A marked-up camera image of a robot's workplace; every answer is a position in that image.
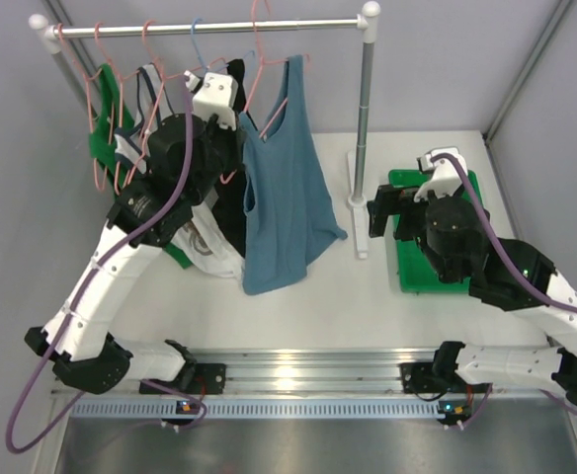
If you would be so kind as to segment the blue tank top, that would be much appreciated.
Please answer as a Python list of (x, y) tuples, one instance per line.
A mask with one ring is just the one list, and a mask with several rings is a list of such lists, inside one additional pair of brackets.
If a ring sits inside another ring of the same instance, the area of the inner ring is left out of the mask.
[(240, 115), (246, 220), (242, 287), (259, 295), (295, 284), (308, 267), (339, 240), (338, 224), (308, 121), (304, 58), (284, 64), (284, 77), (272, 123), (261, 134)]

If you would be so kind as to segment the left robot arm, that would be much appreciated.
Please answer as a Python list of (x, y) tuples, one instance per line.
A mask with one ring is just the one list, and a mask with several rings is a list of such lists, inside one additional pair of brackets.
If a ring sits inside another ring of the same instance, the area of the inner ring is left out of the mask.
[(66, 302), (25, 342), (64, 385), (103, 394), (137, 381), (143, 393), (184, 392), (197, 360), (174, 340), (124, 341), (110, 327), (148, 267), (172, 241), (187, 255), (200, 243), (210, 262), (237, 276), (244, 267), (207, 203), (218, 178), (242, 163), (242, 135), (217, 115), (171, 115), (149, 136), (150, 172), (123, 188), (107, 215), (93, 257)]

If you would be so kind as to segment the green tank top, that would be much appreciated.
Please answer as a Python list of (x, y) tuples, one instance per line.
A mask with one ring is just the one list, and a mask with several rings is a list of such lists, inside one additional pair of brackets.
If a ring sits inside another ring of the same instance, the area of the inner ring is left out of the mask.
[(160, 176), (149, 162), (148, 137), (175, 114), (167, 92), (161, 88), (162, 77), (153, 63), (136, 69), (136, 113), (124, 102), (124, 84), (117, 81), (114, 69), (104, 64), (99, 74), (102, 110), (90, 125), (90, 153), (96, 172), (102, 172), (118, 195), (127, 185), (149, 185), (162, 207), (170, 198), (180, 173)]

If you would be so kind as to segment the black tank top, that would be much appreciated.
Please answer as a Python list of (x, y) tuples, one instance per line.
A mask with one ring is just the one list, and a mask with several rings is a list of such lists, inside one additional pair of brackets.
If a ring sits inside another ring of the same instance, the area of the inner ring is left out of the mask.
[[(227, 74), (232, 76), (238, 86), (233, 110), (239, 115), (246, 103), (243, 81), (245, 63), (242, 58), (232, 59), (227, 63)], [(246, 174), (244, 166), (239, 163), (231, 180), (224, 184), (218, 181), (214, 189), (217, 192), (217, 202), (212, 208), (220, 231), (236, 252), (242, 257), (246, 254), (246, 216), (243, 206), (246, 189)]]

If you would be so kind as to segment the white printed tank top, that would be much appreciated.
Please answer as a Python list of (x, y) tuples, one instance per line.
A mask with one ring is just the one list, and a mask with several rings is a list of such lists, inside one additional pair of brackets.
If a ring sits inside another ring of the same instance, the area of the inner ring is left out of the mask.
[[(137, 106), (135, 125), (130, 131), (116, 131), (116, 158), (127, 172), (137, 179), (148, 171), (150, 152), (143, 138), (155, 132), (163, 119), (174, 114), (167, 93), (161, 89), (162, 80), (157, 67), (148, 63), (137, 69)], [(184, 254), (199, 270), (224, 278), (239, 278), (242, 258), (225, 239), (207, 201), (192, 208), (192, 219), (174, 234), (169, 250), (175, 258)]]

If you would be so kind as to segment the aluminium rail base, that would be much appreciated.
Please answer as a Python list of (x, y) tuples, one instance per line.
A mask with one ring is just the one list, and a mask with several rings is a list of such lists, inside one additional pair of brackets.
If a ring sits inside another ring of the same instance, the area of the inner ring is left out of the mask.
[(155, 347), (106, 345), (94, 357), (54, 355), (51, 369), (64, 385), (104, 394), (135, 384), (142, 393), (229, 392), (230, 379), (246, 390), (271, 393), (463, 393), (467, 389), (524, 387), (577, 394), (577, 356), (564, 348), (503, 349), (446, 342), (430, 360), (399, 353), (194, 355), (172, 341)]

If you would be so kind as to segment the pink hanger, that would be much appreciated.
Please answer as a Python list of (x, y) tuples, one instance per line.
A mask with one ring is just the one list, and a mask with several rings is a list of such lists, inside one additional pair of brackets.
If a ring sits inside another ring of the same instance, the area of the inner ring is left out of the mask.
[[(237, 163), (230, 158), (231, 142), (235, 137), (236, 117), (233, 109), (238, 89), (236, 80), (228, 74), (207, 72), (198, 77), (191, 71), (183, 73), (184, 88), (192, 96), (193, 158), (188, 182), (208, 178), (215, 182), (218, 176), (231, 172)], [(158, 65), (151, 62), (136, 70), (136, 114), (129, 128), (117, 127), (115, 159), (120, 167), (122, 185), (157, 172), (160, 165), (179, 168), (183, 157), (175, 155), (173, 161), (157, 158), (149, 144), (156, 144), (165, 135), (157, 130), (166, 125), (174, 126), (174, 138), (186, 136), (183, 126), (186, 117), (174, 112)]]
[(108, 170), (107, 181), (112, 191), (118, 196), (126, 181), (125, 166), (116, 158), (117, 136), (116, 131), (130, 131), (135, 125), (134, 115), (125, 102), (125, 83), (134, 79), (138, 71), (124, 71), (120, 69), (109, 54), (102, 42), (101, 28), (103, 22), (95, 25), (94, 40), (96, 47), (104, 56), (105, 62), (100, 67), (100, 86), (102, 109), (95, 121), (95, 131), (90, 135), (90, 147), (100, 162), (100, 167)]
[[(255, 44), (256, 44), (256, 53), (257, 53), (257, 57), (258, 57), (258, 68), (257, 68), (257, 72), (256, 72), (256, 76), (254, 78), (254, 81), (251, 85), (251, 88), (249, 90), (248, 96), (247, 96), (247, 100), (245, 102), (245, 106), (243, 108), (242, 114), (247, 114), (251, 108), (251, 105), (253, 103), (253, 100), (255, 98), (260, 80), (263, 76), (265, 67), (268, 66), (272, 66), (272, 65), (277, 65), (277, 64), (281, 64), (283, 62), (287, 62), (287, 59), (274, 59), (274, 60), (270, 60), (267, 59), (266, 57), (266, 53), (265, 53), (265, 49), (264, 49), (264, 44), (262, 41), (262, 37), (261, 37), (261, 31), (264, 30), (264, 33), (274, 33), (276, 31), (280, 30), (280, 23), (286, 24), (285, 27), (288, 29), (288, 31), (290, 31), (291, 29), (293, 30), (299, 30), (299, 28), (302, 26), (301, 20), (282, 20), (282, 21), (278, 21), (278, 23), (275, 25), (273, 24), (273, 28), (272, 28), (272, 21), (268, 20), (265, 23), (269, 24), (267, 25), (264, 29), (262, 28), (262, 23), (263, 22), (259, 22), (258, 21), (258, 17), (257, 17), (257, 7), (259, 5), (260, 1), (253, 1), (252, 5), (251, 5), (251, 9), (250, 9), (250, 21), (252, 24), (252, 29), (255, 35)], [(268, 128), (271, 126), (271, 124), (273, 123), (273, 121), (277, 118), (277, 116), (279, 115), (280, 111), (287, 105), (288, 99), (284, 99), (281, 103), (280, 108), (274, 112), (274, 114), (272, 115), (272, 117), (268, 120), (267, 124), (265, 125), (265, 127), (262, 129), (262, 131), (259, 131), (259, 136), (264, 136), (265, 133), (267, 132)], [(219, 182), (223, 185), (227, 185), (229, 184), (232, 180), (233, 177), (235, 176), (237, 172), (234, 170), (233, 172), (231, 172), (229, 175), (220, 175), (219, 176)]]
[[(79, 63), (77, 55), (72, 51), (71, 47), (69, 46), (68, 40), (65, 38), (63, 32), (64, 25), (59, 23), (57, 26), (57, 33), (58, 38), (62, 47), (65, 49), (66, 52), (69, 53), (71, 57), (71, 62), (77, 69), (79, 75), (82, 78), (83, 85), (85, 86), (85, 96), (86, 96), (86, 106), (87, 106), (87, 116), (88, 116), (88, 125), (89, 125), (89, 135), (92, 135), (95, 131), (95, 119), (98, 115), (94, 112), (93, 103), (92, 103), (92, 96), (91, 96), (91, 89), (90, 85), (94, 82), (100, 75), (101, 71), (97, 70), (93, 76), (90, 76), (86, 69)], [(95, 188), (98, 192), (102, 193), (106, 189), (106, 182), (108, 177), (108, 170), (106, 167), (101, 168), (100, 162), (95, 156), (93, 150), (90, 150), (90, 154), (92, 157), (93, 162), (93, 177), (94, 177), (94, 184)]]

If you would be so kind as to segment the white garment rack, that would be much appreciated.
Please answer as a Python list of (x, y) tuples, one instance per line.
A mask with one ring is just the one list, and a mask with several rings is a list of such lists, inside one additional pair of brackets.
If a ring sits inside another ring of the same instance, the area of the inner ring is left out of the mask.
[[(356, 257), (365, 260), (369, 256), (369, 213), (367, 199), (364, 195), (365, 168), (367, 158), (367, 141), (371, 98), (371, 78), (374, 63), (374, 47), (377, 38), (380, 6), (375, 1), (368, 1), (354, 18), (301, 20), (298, 31), (352, 29), (362, 33), (361, 82), (359, 93), (359, 111), (357, 125), (356, 149), (347, 153), (348, 178), (350, 193), (348, 209), (352, 217), (354, 249)], [(30, 29), (37, 35), (43, 48), (50, 54), (62, 73), (71, 91), (87, 114), (86, 96), (82, 79), (73, 72), (60, 43), (57, 26), (49, 22), (46, 16), (32, 14), (28, 19)], [(286, 24), (280, 23), (280, 30), (289, 32)], [(175, 24), (146, 27), (102, 27), (103, 38), (130, 38), (141, 36), (183, 36), (189, 35), (192, 24)], [(93, 37), (95, 27), (63, 27), (67, 40), (82, 40)], [(196, 35), (254, 33), (251, 21), (197, 24)]]

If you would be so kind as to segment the green plastic tray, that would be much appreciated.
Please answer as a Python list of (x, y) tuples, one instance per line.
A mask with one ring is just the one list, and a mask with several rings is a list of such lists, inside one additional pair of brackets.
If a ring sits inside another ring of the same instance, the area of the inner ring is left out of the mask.
[[(467, 177), (472, 185), (475, 196), (480, 204), (483, 204), (482, 194), (479, 190), (477, 176), (473, 171), (467, 173)], [(418, 171), (413, 170), (391, 170), (388, 174), (388, 180), (391, 185), (396, 188), (408, 188), (408, 187), (420, 187), (420, 185), (426, 183), (429, 180), (429, 175), (423, 175)], [(465, 200), (470, 203), (472, 209), (472, 215), (475, 217), (475, 222), (481, 236), (484, 237), (483, 250), (484, 253), (480, 254), (477, 258), (476, 267), (472, 269), (477, 269), (483, 272), (483, 267), (487, 262), (488, 256), (492, 254), (492, 246), (488, 241), (488, 237), (482, 228), (479, 218), (473, 209), (472, 199), (467, 190), (464, 189), (463, 185), (460, 184), (461, 189), (457, 191), (457, 195), (460, 196), (460, 200)], [(453, 283), (444, 283), (439, 280), (431, 262), (426, 258), (423, 251), (419, 247), (418, 239), (426, 240), (427, 219), (426, 212), (429, 203), (427, 201), (419, 202), (421, 206), (416, 209), (413, 215), (418, 217), (419, 224), (422, 224), (422, 232), (420, 237), (413, 237), (409, 241), (395, 240), (396, 251), (398, 259), (398, 273), (400, 288), (403, 292), (408, 293), (464, 293), (468, 294), (469, 276), (465, 277), (462, 281), (457, 280)]]

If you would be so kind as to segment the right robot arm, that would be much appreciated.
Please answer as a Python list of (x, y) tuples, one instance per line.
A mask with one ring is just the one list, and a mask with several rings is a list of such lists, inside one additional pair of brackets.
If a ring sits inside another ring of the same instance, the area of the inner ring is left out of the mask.
[(475, 195), (419, 198), (418, 187), (381, 185), (368, 203), (369, 233), (412, 242), (445, 284), (464, 283), (470, 297), (538, 326), (554, 346), (531, 350), (445, 341), (434, 353), (431, 378), (442, 392), (466, 385), (523, 386), (577, 407), (577, 291), (533, 245), (497, 237)]

